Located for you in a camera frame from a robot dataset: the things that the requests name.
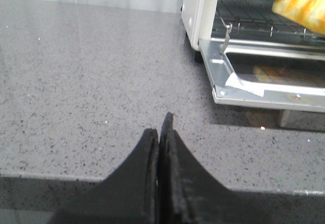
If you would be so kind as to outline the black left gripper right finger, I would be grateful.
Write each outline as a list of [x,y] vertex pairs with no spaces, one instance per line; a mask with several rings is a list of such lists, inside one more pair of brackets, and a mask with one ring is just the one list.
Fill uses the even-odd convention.
[[324,223],[324,195],[231,190],[196,160],[168,112],[158,160],[160,223]]

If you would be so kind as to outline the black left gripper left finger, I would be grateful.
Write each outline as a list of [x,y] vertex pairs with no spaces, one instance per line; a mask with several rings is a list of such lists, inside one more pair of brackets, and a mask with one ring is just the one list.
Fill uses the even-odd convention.
[[158,135],[145,129],[104,181],[58,209],[50,223],[156,223]]

